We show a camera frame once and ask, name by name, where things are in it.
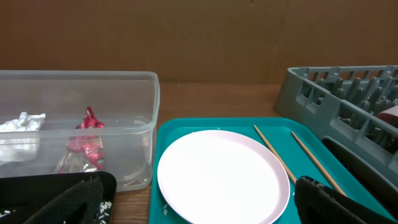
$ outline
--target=clear plastic bin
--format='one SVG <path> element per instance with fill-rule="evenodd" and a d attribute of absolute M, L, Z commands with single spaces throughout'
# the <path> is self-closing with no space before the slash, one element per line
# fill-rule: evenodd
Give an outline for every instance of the clear plastic bin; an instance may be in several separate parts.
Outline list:
<path fill-rule="evenodd" d="M 118 191 L 137 190 L 152 178 L 160 102 L 152 72 L 0 71 L 0 123 L 23 111 L 46 114 L 40 131 L 0 133 L 0 139 L 37 138 L 35 159 L 0 166 L 0 177 L 53 174 L 71 136 L 101 136 L 104 171 Z M 75 129 L 91 106 L 104 128 Z"/>

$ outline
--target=wooden backdrop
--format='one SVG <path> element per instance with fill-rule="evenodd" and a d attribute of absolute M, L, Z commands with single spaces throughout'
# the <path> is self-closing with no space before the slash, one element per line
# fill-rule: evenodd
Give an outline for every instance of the wooden backdrop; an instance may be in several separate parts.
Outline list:
<path fill-rule="evenodd" d="M 2 0 L 0 69 L 280 83 L 287 67 L 397 64 L 397 9 L 397 0 Z"/>

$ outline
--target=white tissue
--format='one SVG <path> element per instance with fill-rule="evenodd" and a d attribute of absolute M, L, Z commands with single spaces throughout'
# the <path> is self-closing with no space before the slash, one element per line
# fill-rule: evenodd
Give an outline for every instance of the white tissue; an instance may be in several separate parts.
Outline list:
<path fill-rule="evenodd" d="M 19 119 L 13 119 L 0 125 L 0 133 L 38 131 L 44 123 L 44 118 L 45 114 L 28 115 L 26 112 L 22 112 Z M 0 165 L 36 158 L 39 143 L 39 138 L 0 139 Z"/>

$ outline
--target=wooden stick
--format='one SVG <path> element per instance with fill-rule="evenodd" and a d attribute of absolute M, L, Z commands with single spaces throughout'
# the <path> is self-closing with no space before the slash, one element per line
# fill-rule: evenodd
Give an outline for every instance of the wooden stick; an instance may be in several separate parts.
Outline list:
<path fill-rule="evenodd" d="M 311 151 L 305 146 L 305 144 L 301 141 L 299 137 L 292 131 L 293 137 L 296 139 L 298 144 L 301 146 L 301 148 L 304 150 L 305 153 L 309 156 L 309 158 L 312 160 L 312 162 L 316 165 L 316 167 L 319 169 L 319 171 L 323 174 L 323 176 L 329 181 L 331 186 L 337 190 L 339 193 L 342 195 L 346 196 L 347 195 L 344 193 L 343 189 L 336 183 L 336 181 L 331 177 L 331 175 L 326 171 L 326 169 L 322 166 L 322 164 L 318 161 L 318 159 L 311 153 Z"/>
<path fill-rule="evenodd" d="M 264 137 L 264 135 L 261 133 L 261 131 L 257 128 L 256 125 L 254 125 L 254 129 L 257 131 L 258 135 L 260 135 L 262 141 L 266 144 L 266 146 L 271 150 L 271 152 L 278 158 L 279 162 L 283 165 L 283 167 L 286 170 L 287 175 L 289 176 L 290 181 L 295 185 L 296 184 L 296 178 L 294 177 L 293 173 L 290 171 L 290 169 L 287 167 L 285 162 L 282 160 L 282 158 L 279 156 L 278 152 L 271 146 L 269 141 Z"/>

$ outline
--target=wooden tabletop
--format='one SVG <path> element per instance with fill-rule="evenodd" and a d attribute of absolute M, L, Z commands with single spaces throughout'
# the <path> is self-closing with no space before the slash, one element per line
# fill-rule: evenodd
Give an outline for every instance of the wooden tabletop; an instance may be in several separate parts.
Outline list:
<path fill-rule="evenodd" d="M 186 117 L 280 116 L 274 109 L 280 85 L 161 83 L 159 128 Z M 112 223 L 147 223 L 150 200 L 145 189 L 116 194 Z"/>

